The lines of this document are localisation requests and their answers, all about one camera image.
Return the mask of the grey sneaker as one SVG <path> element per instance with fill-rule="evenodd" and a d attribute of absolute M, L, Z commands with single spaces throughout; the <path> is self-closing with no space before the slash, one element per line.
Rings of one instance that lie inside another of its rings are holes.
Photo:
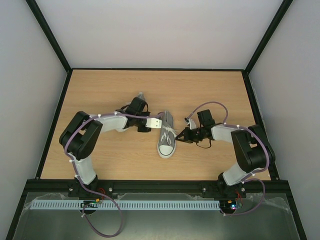
<path fill-rule="evenodd" d="M 139 92 L 138 95 L 134 97 L 130 103 L 121 107 L 120 109 L 117 109 L 117 111 L 123 114 L 129 114 L 139 117 L 147 117 L 150 115 L 149 106 L 146 102 L 143 92 Z M 145 119 L 127 116 L 127 123 L 125 124 L 124 128 L 117 129 L 117 131 L 124 132 L 129 127 L 136 127 L 137 120 Z"/>

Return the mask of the grey sneaker sideways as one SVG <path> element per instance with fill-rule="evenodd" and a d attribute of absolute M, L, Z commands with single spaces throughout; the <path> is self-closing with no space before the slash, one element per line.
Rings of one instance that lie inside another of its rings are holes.
<path fill-rule="evenodd" d="M 176 131 L 174 118 L 169 111 L 165 111 L 161 119 L 160 135 L 157 143 L 157 152 L 163 159 L 170 158 L 176 151 Z"/>

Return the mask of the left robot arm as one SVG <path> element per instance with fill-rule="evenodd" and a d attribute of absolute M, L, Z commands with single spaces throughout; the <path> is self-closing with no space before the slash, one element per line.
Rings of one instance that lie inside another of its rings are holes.
<path fill-rule="evenodd" d="M 89 115 L 84 111 L 77 112 L 65 130 L 59 143 L 75 170 L 75 179 L 88 189 L 92 189 L 98 176 L 94 171 L 91 154 L 102 133 L 109 131 L 124 132 L 130 127 L 137 127 L 139 132 L 149 132 L 147 118 L 150 116 L 148 103 L 142 92 L 127 105 L 113 113 Z"/>

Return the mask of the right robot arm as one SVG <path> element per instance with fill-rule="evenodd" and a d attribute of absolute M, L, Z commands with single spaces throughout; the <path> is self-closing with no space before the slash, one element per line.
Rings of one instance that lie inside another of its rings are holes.
<path fill-rule="evenodd" d="M 208 109 L 199 111 L 197 117 L 199 127 L 192 119 L 186 118 L 188 126 L 175 139 L 188 144 L 209 139 L 210 142 L 224 141 L 233 145 L 236 162 L 218 176 L 216 183 L 221 196 L 229 196 L 236 186 L 245 183 L 256 173 L 266 171 L 275 161 L 274 150 L 260 125 L 244 127 L 216 123 Z"/>

